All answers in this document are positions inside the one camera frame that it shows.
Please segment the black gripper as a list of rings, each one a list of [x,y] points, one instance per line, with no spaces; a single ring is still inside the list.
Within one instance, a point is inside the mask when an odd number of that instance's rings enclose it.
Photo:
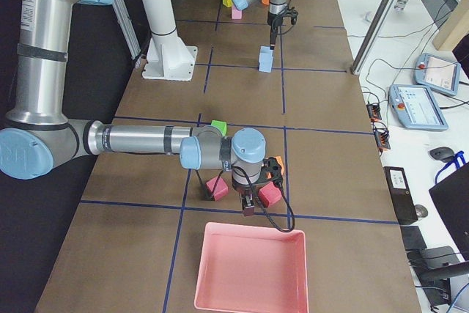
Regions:
[[[267,14],[267,24],[270,26],[270,50],[274,50],[276,47],[276,38],[278,29],[283,25],[284,19],[289,18],[291,23],[291,29],[296,25],[298,20],[298,11],[294,8],[285,8],[278,14],[269,12]]]
[[[269,182],[273,182],[274,185],[280,190],[282,188],[281,184],[283,183],[283,176],[281,176],[280,174],[274,175],[273,171],[270,168],[269,158],[263,160],[259,175],[249,177],[249,180],[251,181],[254,190],[257,191],[257,196],[259,189],[262,186],[268,184]],[[240,197],[243,215],[252,216],[253,214],[255,214],[255,203],[252,198],[251,188],[248,184],[247,179],[244,177],[243,173],[239,169],[232,170],[232,186],[239,194],[244,195]]]

